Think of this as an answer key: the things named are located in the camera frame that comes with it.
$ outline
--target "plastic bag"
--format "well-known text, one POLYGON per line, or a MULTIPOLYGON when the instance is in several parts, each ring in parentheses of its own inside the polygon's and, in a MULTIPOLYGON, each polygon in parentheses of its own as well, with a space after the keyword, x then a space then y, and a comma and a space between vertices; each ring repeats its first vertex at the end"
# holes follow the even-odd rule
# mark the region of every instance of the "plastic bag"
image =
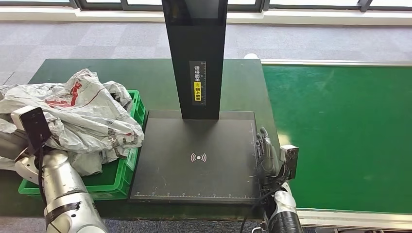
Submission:
POLYGON ((0 114, 27 105, 42 108, 52 133, 46 145, 68 151, 80 175, 101 172, 101 163, 127 157, 127 149, 140 147, 144 139, 128 112, 132 99, 126 88, 102 84, 88 69, 66 83, 0 86, 0 114))

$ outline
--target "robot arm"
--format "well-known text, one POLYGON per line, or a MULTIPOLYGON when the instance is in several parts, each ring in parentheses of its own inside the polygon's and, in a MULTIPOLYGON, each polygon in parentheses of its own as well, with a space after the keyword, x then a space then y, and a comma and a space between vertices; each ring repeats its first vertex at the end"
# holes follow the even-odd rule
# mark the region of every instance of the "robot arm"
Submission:
POLYGON ((11 116, 17 130, 12 134, 0 132, 0 147, 5 148, 9 158, 15 157, 16 172, 21 177, 36 184, 42 182, 47 232, 108 233, 80 175, 71 167, 67 153, 48 150, 43 155, 43 150, 47 150, 43 144, 49 138, 46 135, 51 133, 41 108, 26 106, 11 116))
POLYGON ((276 149, 262 127, 257 135, 260 154, 259 180, 265 224, 260 228, 267 233, 303 233, 296 212, 288 180, 295 178, 299 148, 284 145, 276 149))

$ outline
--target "black vertical stand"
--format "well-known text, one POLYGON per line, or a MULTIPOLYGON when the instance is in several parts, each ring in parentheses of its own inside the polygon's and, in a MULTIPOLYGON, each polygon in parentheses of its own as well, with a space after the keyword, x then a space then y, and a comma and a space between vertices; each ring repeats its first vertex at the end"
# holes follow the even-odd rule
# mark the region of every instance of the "black vertical stand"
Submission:
POLYGON ((163 0, 181 111, 150 110, 130 200, 260 198, 253 112, 219 112, 227 0, 163 0))
POLYGON ((183 119, 219 119, 227 0, 163 0, 183 119))

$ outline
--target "black scanning platform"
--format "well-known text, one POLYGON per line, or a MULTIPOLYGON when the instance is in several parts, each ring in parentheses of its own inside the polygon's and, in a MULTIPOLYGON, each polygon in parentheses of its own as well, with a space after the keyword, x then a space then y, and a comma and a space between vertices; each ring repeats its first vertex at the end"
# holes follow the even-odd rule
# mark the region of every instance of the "black scanning platform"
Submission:
POLYGON ((253 112, 183 120, 150 110, 130 200, 251 204, 260 198, 253 112))

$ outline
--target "gray carpet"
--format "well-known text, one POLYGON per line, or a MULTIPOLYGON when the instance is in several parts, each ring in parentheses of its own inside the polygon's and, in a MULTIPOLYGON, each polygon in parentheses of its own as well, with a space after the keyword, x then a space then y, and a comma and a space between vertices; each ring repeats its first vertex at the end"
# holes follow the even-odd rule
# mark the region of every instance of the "gray carpet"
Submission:
MULTIPOLYGON (((412 28, 228 25, 225 58, 412 60, 412 28)), ((46 58, 170 58, 163 23, 1 22, 0 85, 25 84, 46 58)), ((111 232, 236 233, 239 222, 105 221, 111 232)), ((257 226, 247 223, 247 231, 257 226)), ((43 233, 40 218, 0 218, 0 233, 43 233)))

